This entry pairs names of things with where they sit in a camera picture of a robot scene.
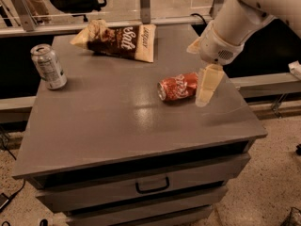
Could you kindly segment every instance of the floor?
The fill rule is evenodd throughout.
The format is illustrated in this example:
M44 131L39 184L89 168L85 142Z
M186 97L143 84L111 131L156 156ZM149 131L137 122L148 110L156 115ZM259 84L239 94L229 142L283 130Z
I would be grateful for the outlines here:
M280 226L291 207L301 209L301 156L295 152L301 143L301 101L286 102L275 116L269 104L251 105L268 136L258 139L250 149L252 159L241 174L228 182L223 200L214 206L208 219L182 226ZM10 133L8 147L17 155L22 132ZM0 152L0 190L11 195L22 181L10 177L14 160ZM11 226L38 226L44 218L48 225L66 226L63 214L53 214L35 199L36 189L29 183L0 214Z

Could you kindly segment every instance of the desk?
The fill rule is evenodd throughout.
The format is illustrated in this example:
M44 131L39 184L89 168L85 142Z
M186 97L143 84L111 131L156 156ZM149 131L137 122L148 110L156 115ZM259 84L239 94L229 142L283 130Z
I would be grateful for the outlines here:
M198 70L198 56L186 53L193 28L157 27L154 63L96 56L72 37L54 40L68 84L40 83L13 177L69 225L208 217L266 131L227 77L203 108L193 98L159 99L157 82Z

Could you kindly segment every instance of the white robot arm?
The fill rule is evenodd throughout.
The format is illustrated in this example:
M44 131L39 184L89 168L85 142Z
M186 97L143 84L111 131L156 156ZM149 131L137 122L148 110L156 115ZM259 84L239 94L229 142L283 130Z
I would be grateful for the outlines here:
M230 64L243 50L252 34L275 18L282 20L301 38L301 0L226 0L214 20L188 47L198 51L200 70L196 104L209 103L222 77L222 66Z

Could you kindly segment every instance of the black chair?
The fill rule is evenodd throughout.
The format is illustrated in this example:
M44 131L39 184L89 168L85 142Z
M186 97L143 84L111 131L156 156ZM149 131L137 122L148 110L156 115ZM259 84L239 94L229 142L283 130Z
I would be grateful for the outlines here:
M53 6L64 12L71 13L73 17L84 16L84 22L87 22L86 13L93 10L100 11L106 6L106 0L99 3L98 0L50 0Z

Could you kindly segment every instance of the can lid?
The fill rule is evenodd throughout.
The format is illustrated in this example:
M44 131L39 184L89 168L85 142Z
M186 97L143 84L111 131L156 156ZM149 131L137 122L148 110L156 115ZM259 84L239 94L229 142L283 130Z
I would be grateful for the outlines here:
M30 50L31 55L41 56L49 53L51 51L51 46L49 44L43 43L33 47Z
M166 99L166 91L164 90L164 88L161 85L161 83L157 84L157 89L158 89L158 94L159 94L160 99L162 101L164 101Z

